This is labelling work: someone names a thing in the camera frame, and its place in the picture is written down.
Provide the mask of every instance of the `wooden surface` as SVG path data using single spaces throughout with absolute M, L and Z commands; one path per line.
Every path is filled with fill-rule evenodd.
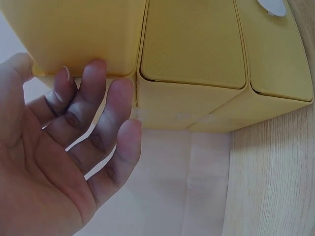
M 315 84 L 315 1 L 289 3 Z M 315 236 L 314 107 L 234 133 L 223 236 Z

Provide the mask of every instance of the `yellow drawer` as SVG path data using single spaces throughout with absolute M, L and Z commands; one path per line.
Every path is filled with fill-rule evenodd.
M 0 0 L 0 10 L 37 62 L 36 76 L 66 65 L 82 75 L 94 59 L 111 76 L 136 69 L 146 0 Z
M 289 5 L 285 17 L 267 14 L 256 1 L 237 0 L 249 56 L 247 89 L 191 131 L 228 132 L 307 106 L 313 86 L 303 43 Z
M 244 90 L 233 0 L 150 0 L 145 19 L 137 74 L 144 127 L 184 129 Z

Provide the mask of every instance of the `finger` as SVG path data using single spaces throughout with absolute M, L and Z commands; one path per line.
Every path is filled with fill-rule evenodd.
M 35 114 L 42 127 L 64 114 L 73 100 L 78 88 L 67 67 L 63 67 L 54 79 L 54 88 L 45 96 L 32 102 L 27 107 Z
M 14 145 L 21 134 L 24 107 L 23 83 L 32 78 L 33 61 L 16 54 L 0 64 L 0 141 Z
M 131 113 L 133 85 L 128 79 L 117 79 L 109 87 L 106 106 L 94 131 L 69 150 L 83 174 L 105 159 L 113 150 L 117 133 Z
M 101 207 L 128 180 L 141 153 L 141 122 L 128 120 L 120 128 L 111 160 L 88 180 L 96 207 Z
M 61 146 L 68 147 L 90 127 L 106 92 L 106 63 L 93 60 L 85 67 L 82 82 L 65 114 L 45 131 Z

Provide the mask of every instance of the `white knob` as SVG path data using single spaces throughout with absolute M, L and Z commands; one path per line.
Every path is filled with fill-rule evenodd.
M 257 0 L 268 11 L 269 15 L 285 16 L 286 8 L 283 0 Z

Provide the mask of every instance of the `hand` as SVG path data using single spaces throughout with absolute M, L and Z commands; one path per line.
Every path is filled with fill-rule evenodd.
M 102 60 L 88 63 L 79 89 L 62 68 L 54 89 L 25 105 L 32 59 L 17 54 L 0 64 L 0 235 L 72 235 L 127 181 L 141 152 L 141 123 L 129 120 L 128 79 L 111 84 L 92 134 L 65 151 L 91 125 L 105 95 L 106 68 Z M 115 144 L 108 164 L 86 181 Z

